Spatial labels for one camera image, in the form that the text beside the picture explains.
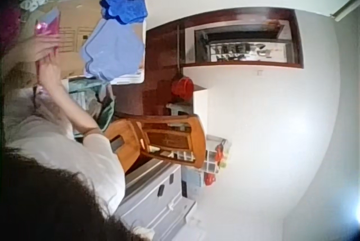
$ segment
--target drawer handle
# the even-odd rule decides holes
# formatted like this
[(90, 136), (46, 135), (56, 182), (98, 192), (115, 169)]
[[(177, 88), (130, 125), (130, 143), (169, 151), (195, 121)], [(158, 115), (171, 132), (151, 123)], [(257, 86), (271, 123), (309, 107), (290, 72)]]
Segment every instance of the drawer handle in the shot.
[(171, 174), (169, 178), (169, 184), (171, 185), (173, 183), (174, 183), (174, 174)]
[(163, 194), (164, 194), (164, 189), (165, 189), (165, 185), (164, 185), (164, 184), (159, 186), (159, 190), (157, 191), (157, 196), (158, 196), (158, 197), (163, 196)]

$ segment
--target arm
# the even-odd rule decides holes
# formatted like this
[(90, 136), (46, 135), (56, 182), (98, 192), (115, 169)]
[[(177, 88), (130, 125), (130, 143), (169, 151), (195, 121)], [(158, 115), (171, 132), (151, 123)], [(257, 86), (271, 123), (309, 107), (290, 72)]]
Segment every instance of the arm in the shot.
[(57, 52), (40, 61), (39, 81), (52, 100), (61, 108), (72, 125), (83, 134), (101, 133), (95, 120), (69, 96), (61, 84)]
[(44, 33), (18, 43), (4, 55), (1, 61), (1, 79), (3, 80), (19, 62), (35, 62), (48, 56), (54, 47), (59, 46), (59, 42), (58, 34)]

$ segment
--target light blue towel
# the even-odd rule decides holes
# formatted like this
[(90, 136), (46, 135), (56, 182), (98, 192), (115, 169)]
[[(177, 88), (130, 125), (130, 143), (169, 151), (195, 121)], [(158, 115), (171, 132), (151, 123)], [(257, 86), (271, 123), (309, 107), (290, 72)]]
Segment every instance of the light blue towel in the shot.
[(145, 46), (131, 25), (120, 25), (115, 19), (100, 20), (82, 47), (84, 74), (112, 81), (137, 72)]

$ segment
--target red bucket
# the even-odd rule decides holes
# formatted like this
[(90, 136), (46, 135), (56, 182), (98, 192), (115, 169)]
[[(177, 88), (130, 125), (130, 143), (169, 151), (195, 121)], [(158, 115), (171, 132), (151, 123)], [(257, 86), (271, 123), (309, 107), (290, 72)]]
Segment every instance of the red bucket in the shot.
[(172, 84), (172, 93), (188, 101), (194, 93), (194, 83), (189, 77), (183, 77)]

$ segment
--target hand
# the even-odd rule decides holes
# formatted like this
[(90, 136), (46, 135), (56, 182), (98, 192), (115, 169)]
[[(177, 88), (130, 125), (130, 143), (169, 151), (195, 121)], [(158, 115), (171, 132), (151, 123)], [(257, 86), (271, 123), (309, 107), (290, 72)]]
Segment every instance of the hand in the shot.
[(48, 93), (54, 94), (62, 88), (59, 51), (52, 52), (39, 61), (39, 82)]
[(60, 43), (60, 35), (49, 35), (49, 32), (33, 36), (23, 42), (19, 42), (10, 51), (10, 56), (17, 62), (35, 62), (48, 56)]

